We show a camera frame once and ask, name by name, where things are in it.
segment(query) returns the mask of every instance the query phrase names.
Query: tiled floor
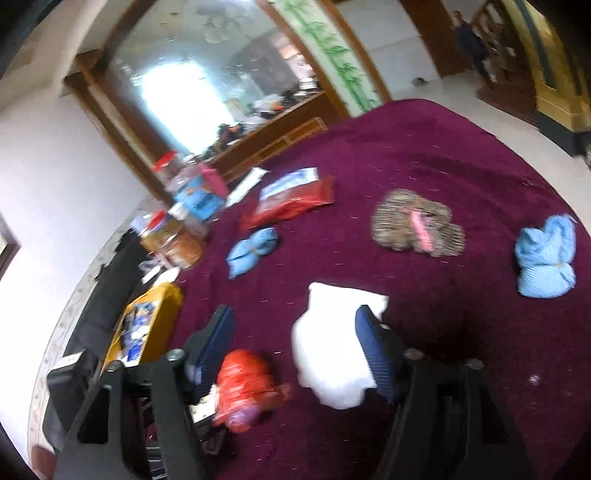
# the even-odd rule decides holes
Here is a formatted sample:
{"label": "tiled floor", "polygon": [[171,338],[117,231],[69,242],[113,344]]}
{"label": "tiled floor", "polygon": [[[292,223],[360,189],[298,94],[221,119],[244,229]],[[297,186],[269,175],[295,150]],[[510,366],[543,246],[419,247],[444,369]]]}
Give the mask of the tiled floor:
{"label": "tiled floor", "polygon": [[411,87],[393,97],[432,100],[495,135],[557,190],[591,232],[591,170],[580,158],[567,155],[537,128],[481,102],[475,95],[478,87],[476,74],[464,72]]}

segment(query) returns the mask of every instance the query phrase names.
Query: red plastic bag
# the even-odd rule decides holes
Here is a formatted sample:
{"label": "red plastic bag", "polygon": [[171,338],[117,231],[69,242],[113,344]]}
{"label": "red plastic bag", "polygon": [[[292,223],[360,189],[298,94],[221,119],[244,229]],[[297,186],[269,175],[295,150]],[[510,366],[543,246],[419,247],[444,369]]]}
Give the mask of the red plastic bag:
{"label": "red plastic bag", "polygon": [[231,432],[247,431],[263,411],[275,410],[289,399],[290,387],[275,387],[268,365],[246,350],[226,355],[217,375],[214,425],[225,423]]}
{"label": "red plastic bag", "polygon": [[242,227],[258,228],[289,220],[320,205],[334,203],[333,177],[298,185],[259,202],[255,211],[245,215]]}

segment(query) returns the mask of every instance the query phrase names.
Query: black frame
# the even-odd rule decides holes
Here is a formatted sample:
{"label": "black frame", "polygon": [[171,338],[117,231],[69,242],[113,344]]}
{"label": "black frame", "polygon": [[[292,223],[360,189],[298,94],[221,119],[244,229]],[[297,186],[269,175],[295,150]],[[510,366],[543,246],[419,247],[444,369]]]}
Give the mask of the black frame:
{"label": "black frame", "polygon": [[18,244],[17,239],[14,238],[14,235],[12,234],[10,229],[8,228],[8,225],[6,224],[4,219],[2,218],[2,215],[0,215],[0,235],[4,238],[4,240],[7,243],[7,245],[4,247],[2,252],[0,252],[0,280],[1,280],[2,276],[4,275],[4,272],[8,268],[8,264],[14,258],[14,255],[17,254],[18,249],[21,246]]}

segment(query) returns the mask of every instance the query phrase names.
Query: snack package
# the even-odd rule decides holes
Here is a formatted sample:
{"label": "snack package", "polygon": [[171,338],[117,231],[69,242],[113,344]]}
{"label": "snack package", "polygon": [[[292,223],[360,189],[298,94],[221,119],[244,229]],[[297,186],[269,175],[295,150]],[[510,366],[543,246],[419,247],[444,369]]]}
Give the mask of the snack package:
{"label": "snack package", "polygon": [[289,400],[290,386],[275,387],[268,365],[254,353],[234,350],[226,355],[217,375],[215,426],[225,423],[234,433],[247,431],[261,412]]}
{"label": "snack package", "polygon": [[326,177],[267,197],[259,202],[254,212],[245,215],[242,227],[259,228],[289,220],[314,207],[334,203],[333,183],[332,177]]}
{"label": "snack package", "polygon": [[201,177],[189,180],[174,199],[185,205],[202,222],[211,218],[224,204]]}
{"label": "snack package", "polygon": [[156,308],[157,304],[153,301],[138,303],[125,315],[121,330],[121,353],[124,363],[139,361]]}

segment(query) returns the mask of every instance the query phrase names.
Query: green bamboo painting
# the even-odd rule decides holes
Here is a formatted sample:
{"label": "green bamboo painting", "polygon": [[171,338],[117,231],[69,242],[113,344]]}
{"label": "green bamboo painting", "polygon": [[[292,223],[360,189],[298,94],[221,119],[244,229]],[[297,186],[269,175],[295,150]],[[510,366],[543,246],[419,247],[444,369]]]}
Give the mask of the green bamboo painting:
{"label": "green bamboo painting", "polygon": [[338,44],[337,35],[328,32],[329,27],[326,23],[309,21],[307,19],[309,6],[309,0],[284,0],[283,2],[285,11],[302,25],[303,31],[311,36],[322,52],[324,52],[347,87],[347,90],[351,93],[359,108],[361,108],[361,111],[369,112],[377,106],[377,102],[374,99],[368,98],[363,91],[363,73],[345,60],[345,54],[351,53],[351,50]]}

